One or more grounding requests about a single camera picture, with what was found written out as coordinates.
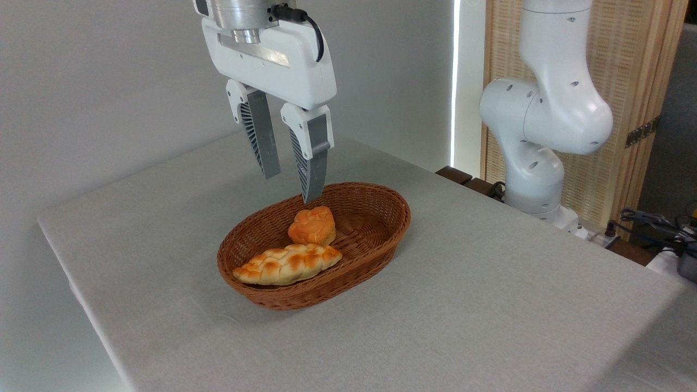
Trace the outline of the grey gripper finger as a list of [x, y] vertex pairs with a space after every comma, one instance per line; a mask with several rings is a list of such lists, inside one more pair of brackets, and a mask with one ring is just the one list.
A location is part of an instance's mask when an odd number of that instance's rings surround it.
[[234, 121], [244, 127], [265, 179], [276, 176], [280, 164], [266, 93], [233, 79], [228, 80], [226, 91]]
[[303, 200], [308, 204], [323, 193], [328, 150], [334, 147], [331, 113], [326, 105], [304, 110], [291, 103], [284, 104], [280, 113], [290, 130]]

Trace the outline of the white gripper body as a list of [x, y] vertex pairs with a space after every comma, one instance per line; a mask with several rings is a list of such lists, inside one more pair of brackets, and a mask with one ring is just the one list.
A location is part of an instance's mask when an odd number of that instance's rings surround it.
[[316, 31], [310, 24], [280, 21], [260, 31], [260, 42], [238, 43], [214, 20], [201, 21], [217, 71], [301, 108], [311, 110], [334, 99], [337, 85], [329, 48], [317, 62]]

